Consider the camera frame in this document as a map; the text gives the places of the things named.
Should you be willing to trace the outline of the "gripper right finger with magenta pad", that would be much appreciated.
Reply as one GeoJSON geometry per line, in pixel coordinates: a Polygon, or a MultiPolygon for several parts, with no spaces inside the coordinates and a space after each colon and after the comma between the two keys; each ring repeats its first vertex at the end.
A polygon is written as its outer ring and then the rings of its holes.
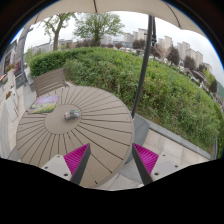
{"type": "Polygon", "coordinates": [[[144,185],[180,169],[180,166],[172,162],[165,154],[158,155],[136,143],[132,144],[132,155],[144,185]]]}

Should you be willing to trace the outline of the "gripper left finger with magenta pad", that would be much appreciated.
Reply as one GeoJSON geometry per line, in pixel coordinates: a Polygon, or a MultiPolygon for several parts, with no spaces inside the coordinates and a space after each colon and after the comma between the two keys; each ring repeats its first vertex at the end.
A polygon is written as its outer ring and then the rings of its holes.
{"type": "Polygon", "coordinates": [[[42,169],[79,185],[90,153],[90,144],[86,144],[69,152],[65,156],[55,155],[42,166],[42,169]]]}

